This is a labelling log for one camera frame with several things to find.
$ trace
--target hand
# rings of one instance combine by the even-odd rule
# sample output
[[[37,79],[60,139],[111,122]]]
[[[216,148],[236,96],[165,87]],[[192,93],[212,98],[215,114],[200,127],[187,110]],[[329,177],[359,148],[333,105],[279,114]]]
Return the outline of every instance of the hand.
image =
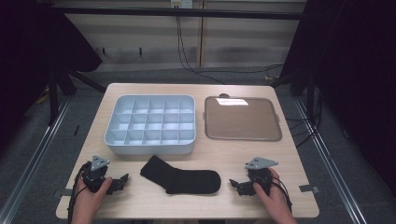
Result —
[[[72,224],[92,223],[112,180],[111,177],[108,177],[101,188],[96,193],[92,193],[84,184],[84,181],[81,178],[78,179],[76,194],[81,192],[74,205]]]
[[[273,182],[279,185],[279,175],[272,168],[268,168],[273,177]],[[259,198],[262,200],[268,215],[278,224],[295,224],[297,221],[291,214],[288,204],[286,203],[285,195],[275,185],[271,186],[270,195],[268,196],[258,183],[253,184],[253,188],[256,191]]]

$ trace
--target rectangular tray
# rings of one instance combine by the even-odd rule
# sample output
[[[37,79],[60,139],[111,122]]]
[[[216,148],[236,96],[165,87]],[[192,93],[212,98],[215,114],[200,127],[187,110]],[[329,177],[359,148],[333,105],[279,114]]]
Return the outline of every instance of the rectangular tray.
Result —
[[[209,96],[205,133],[214,139],[279,141],[282,132],[272,102],[265,98]]]
[[[189,95],[123,95],[105,142],[117,155],[188,154],[195,141],[195,101]]]

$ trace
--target sock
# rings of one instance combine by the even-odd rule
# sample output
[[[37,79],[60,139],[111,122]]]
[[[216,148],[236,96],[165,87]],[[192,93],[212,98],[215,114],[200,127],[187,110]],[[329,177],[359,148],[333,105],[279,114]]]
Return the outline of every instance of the sock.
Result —
[[[210,194],[219,190],[221,179],[211,170],[181,170],[153,156],[140,174],[166,189],[168,194]]]

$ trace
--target light blue sorting tray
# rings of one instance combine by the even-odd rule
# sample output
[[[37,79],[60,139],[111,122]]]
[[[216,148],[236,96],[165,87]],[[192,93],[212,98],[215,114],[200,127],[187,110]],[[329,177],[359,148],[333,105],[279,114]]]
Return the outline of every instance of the light blue sorting tray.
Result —
[[[117,155],[188,154],[195,141],[195,101],[189,95],[123,95],[105,142]]]

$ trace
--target wooden table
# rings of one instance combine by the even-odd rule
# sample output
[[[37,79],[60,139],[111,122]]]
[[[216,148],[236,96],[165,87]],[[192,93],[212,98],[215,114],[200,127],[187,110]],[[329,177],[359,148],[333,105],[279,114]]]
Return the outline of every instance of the wooden table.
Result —
[[[205,98],[228,93],[230,96],[262,97],[274,104],[279,116],[283,137],[276,142],[212,140],[205,135]],[[188,155],[159,156],[173,167],[184,170],[214,170],[221,177],[221,187],[213,195],[168,195],[159,185],[140,175],[141,168],[151,156],[116,156],[106,145],[104,136],[113,107],[124,94],[188,94],[196,106],[196,139],[194,150]],[[301,160],[290,135],[276,93],[271,87],[192,85],[192,84],[127,84],[108,86],[98,109],[76,166],[68,181],[71,189],[74,176],[86,161],[98,155],[110,160],[106,176],[120,178],[130,174],[123,191],[106,196],[98,218],[268,218],[257,196],[239,196],[229,179],[248,181],[245,163],[254,157],[278,161],[274,168],[286,185],[293,203],[295,217],[316,217],[318,206],[312,192],[301,193],[299,186],[307,185]],[[63,196],[56,211],[59,218],[67,218],[69,197]]]

